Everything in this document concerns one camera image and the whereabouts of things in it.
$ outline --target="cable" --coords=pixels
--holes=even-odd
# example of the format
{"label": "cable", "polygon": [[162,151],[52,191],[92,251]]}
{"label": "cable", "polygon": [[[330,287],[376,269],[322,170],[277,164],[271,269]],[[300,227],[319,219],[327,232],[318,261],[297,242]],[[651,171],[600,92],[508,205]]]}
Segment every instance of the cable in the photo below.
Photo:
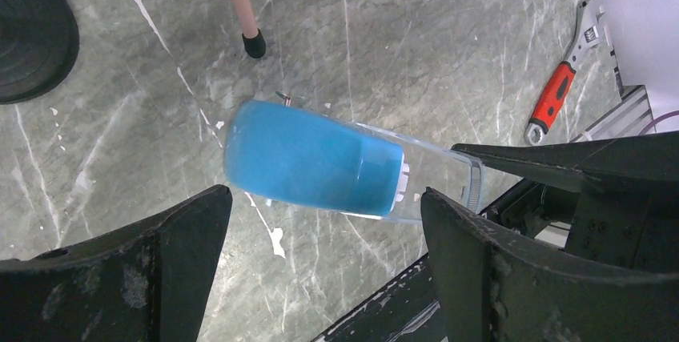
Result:
{"label": "cable", "polygon": [[639,135],[643,135],[651,131],[652,128],[654,128],[658,123],[662,122],[663,120],[670,119],[677,115],[679,115],[679,111],[672,111],[668,112],[667,114],[660,115],[659,117],[652,120],[651,123],[647,124],[646,127],[644,127],[643,130],[639,132]]}

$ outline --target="marble floor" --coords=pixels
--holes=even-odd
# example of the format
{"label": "marble floor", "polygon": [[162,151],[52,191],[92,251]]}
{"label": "marble floor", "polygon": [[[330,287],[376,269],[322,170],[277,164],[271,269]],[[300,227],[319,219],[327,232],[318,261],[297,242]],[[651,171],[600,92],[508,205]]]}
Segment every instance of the marble floor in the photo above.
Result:
{"label": "marble floor", "polygon": [[[0,107],[0,258],[29,259],[216,183],[236,107],[277,90],[311,109],[453,143],[522,146],[579,0],[252,0],[268,41],[243,52],[228,0],[69,0],[68,79]],[[609,50],[588,54],[549,140],[617,104]],[[489,172],[486,200],[516,182]],[[234,190],[200,340],[310,340],[426,252],[420,227]],[[282,230],[274,253],[267,227]]]}

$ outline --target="red wrench handle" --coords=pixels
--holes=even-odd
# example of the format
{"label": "red wrench handle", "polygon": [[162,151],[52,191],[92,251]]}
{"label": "red wrench handle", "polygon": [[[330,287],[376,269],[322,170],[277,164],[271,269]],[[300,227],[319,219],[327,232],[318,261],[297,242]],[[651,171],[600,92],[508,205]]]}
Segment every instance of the red wrench handle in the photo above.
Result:
{"label": "red wrench handle", "polygon": [[561,107],[564,106],[564,100],[571,88],[574,77],[575,70],[571,67],[570,63],[563,61],[559,63],[547,85],[544,86],[529,122],[542,127],[545,134],[554,124],[556,115]]}

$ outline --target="white wall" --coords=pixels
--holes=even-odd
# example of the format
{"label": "white wall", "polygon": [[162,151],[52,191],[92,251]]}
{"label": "white wall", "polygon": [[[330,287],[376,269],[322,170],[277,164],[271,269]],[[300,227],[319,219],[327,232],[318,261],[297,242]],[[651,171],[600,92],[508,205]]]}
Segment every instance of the white wall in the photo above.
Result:
{"label": "white wall", "polygon": [[[679,110],[679,0],[604,0],[625,85],[645,84],[653,116]],[[660,123],[679,131],[679,117]]]}

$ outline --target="black round base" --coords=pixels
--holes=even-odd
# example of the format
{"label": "black round base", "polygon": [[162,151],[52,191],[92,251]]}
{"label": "black round base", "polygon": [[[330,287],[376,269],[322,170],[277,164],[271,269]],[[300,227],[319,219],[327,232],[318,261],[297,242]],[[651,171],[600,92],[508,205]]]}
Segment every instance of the black round base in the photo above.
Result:
{"label": "black round base", "polygon": [[264,36],[261,30],[257,30],[259,33],[254,38],[246,38],[243,36],[243,46],[245,47],[245,52],[250,55],[251,58],[259,59],[267,53],[267,43],[264,41]]}
{"label": "black round base", "polygon": [[79,40],[66,0],[0,0],[0,104],[54,89],[73,68]]}

